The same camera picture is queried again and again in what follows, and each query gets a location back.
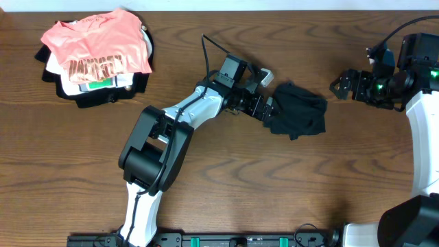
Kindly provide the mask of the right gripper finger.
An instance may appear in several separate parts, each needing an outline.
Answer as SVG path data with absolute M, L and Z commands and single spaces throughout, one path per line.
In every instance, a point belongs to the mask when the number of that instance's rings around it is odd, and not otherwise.
M 345 84 L 341 80 L 335 80 L 329 86 L 329 90 L 336 96 L 338 99 L 346 100 L 346 89 Z
M 341 72 L 339 76 L 330 83 L 329 89 L 330 90 L 344 90 L 346 86 L 346 81 L 348 79 L 348 71 L 345 70 Z

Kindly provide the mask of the black garment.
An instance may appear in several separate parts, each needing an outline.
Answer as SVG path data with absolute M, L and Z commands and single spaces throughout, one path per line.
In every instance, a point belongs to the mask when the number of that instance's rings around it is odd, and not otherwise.
M 263 122 L 272 134 L 286 134 L 293 141 L 326 132 L 328 102 L 322 96 L 286 82 L 276 87 L 272 98 L 278 106 L 277 114 Z

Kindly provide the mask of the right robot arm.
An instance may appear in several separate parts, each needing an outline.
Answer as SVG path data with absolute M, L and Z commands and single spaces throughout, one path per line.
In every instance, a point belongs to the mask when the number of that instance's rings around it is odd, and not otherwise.
M 346 224 L 342 246 L 438 245 L 438 36 L 403 38 L 399 57 L 385 44 L 368 52 L 372 71 L 349 69 L 330 84 L 339 99 L 404 112 L 414 158 L 411 198 L 377 223 Z

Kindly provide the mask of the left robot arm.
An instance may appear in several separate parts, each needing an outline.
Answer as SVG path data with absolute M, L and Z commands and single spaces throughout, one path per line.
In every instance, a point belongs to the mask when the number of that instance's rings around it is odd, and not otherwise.
M 175 181 L 198 127 L 225 109 L 259 121 L 270 116 L 272 106 L 258 90 L 273 78 L 269 69 L 228 54 L 221 69 L 208 70 L 186 99 L 141 112 L 119 157 L 128 207 L 117 233 L 118 246 L 147 246 L 152 241 L 162 195 Z

